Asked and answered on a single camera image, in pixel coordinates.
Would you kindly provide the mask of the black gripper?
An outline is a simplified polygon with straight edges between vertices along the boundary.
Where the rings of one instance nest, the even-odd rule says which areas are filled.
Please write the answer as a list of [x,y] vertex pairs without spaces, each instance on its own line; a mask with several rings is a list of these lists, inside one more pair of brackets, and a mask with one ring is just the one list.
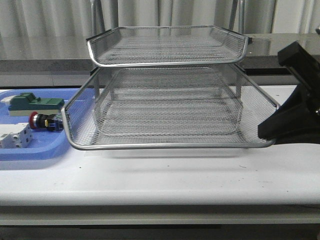
[[297,41],[277,53],[278,63],[296,77],[288,99],[257,127],[261,139],[320,138],[320,62]]

